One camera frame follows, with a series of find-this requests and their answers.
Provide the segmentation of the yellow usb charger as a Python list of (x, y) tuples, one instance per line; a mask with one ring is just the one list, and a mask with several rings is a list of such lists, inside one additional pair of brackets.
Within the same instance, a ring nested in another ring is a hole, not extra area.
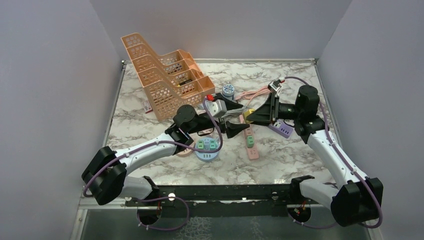
[(252, 123), (252, 121), (251, 120), (248, 120), (248, 116), (249, 115), (251, 115), (252, 113), (254, 113), (255, 112), (255, 109), (253, 109), (253, 108), (249, 108), (249, 109), (247, 109), (246, 111), (244, 111), (243, 113), (242, 113), (242, 118), (243, 118), (243, 120), (244, 120), (244, 122), (246, 123), (246, 124), (250, 124), (250, 123)]

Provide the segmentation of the dark green usb charger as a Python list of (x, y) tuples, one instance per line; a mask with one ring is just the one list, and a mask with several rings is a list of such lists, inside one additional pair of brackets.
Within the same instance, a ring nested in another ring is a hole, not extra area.
[(255, 139), (253, 136), (248, 136), (245, 140), (247, 148), (253, 148), (255, 146)]

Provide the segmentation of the teal usb charger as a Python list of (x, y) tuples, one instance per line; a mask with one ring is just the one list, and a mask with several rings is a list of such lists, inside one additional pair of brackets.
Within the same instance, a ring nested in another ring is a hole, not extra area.
[(217, 141), (213, 138), (209, 140), (209, 150), (215, 151), (218, 148)]

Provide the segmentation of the brown pink usb charger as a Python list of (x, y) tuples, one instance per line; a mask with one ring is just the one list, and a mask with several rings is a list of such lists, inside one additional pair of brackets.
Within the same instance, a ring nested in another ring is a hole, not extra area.
[(253, 136), (253, 131), (251, 126), (243, 130), (244, 137), (247, 138), (248, 136)]

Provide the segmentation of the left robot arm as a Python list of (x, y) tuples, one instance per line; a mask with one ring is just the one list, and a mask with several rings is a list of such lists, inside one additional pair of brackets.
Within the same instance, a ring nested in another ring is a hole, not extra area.
[(191, 146), (194, 142), (191, 134), (215, 129), (222, 142), (222, 134), (230, 139), (249, 127), (245, 123), (234, 124), (222, 119), (227, 111), (242, 110), (244, 105), (229, 100), (220, 93), (208, 94), (203, 98), (202, 105), (202, 114), (197, 114), (190, 104), (181, 105), (172, 119), (173, 124), (152, 140), (120, 150), (112, 150), (109, 146), (100, 148), (81, 175), (85, 183), (83, 196), (94, 198), (100, 206), (118, 197), (136, 198), (144, 205), (152, 205), (158, 196), (155, 183), (149, 177), (129, 177), (130, 173), (186, 149), (213, 154), (223, 147), (220, 144), (214, 150), (194, 148)]

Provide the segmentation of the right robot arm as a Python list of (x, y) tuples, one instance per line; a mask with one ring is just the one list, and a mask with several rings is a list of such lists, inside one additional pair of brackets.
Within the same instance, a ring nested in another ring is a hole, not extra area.
[(377, 177), (368, 177), (343, 152), (329, 131), (326, 118), (318, 115), (319, 107), (318, 90), (311, 85), (299, 88), (294, 104), (280, 102), (273, 87), (265, 103), (246, 120), (259, 126), (292, 120), (297, 135), (318, 155), (335, 180), (333, 187), (310, 175), (293, 178), (288, 190), (292, 202), (300, 204), (311, 199), (321, 204), (341, 227), (364, 226), (367, 221), (377, 220), (373, 225), (377, 228), (382, 222), (384, 186)]

